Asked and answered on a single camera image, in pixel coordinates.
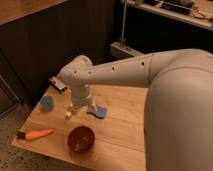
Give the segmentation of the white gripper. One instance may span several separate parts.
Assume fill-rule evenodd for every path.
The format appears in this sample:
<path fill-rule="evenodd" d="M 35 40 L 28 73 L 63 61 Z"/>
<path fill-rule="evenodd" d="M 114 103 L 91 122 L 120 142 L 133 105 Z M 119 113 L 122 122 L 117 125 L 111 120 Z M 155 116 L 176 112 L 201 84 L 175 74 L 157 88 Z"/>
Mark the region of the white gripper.
<path fill-rule="evenodd" d="M 76 106 L 88 106 L 87 112 L 95 114 L 96 105 L 93 103 L 93 95 L 89 85 L 71 86 L 71 104 L 65 114 L 66 118 L 70 118 L 75 112 Z"/>

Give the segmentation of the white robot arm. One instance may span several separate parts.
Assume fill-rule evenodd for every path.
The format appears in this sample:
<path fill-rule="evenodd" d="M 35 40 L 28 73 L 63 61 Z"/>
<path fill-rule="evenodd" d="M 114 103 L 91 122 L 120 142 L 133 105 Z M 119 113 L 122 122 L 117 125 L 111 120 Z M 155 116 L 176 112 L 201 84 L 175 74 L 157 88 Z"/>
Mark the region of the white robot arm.
<path fill-rule="evenodd" d="M 72 104 L 92 102 L 92 85 L 143 87 L 147 171 L 213 171 L 213 54 L 182 49 L 94 65 L 79 55 L 57 74 Z"/>

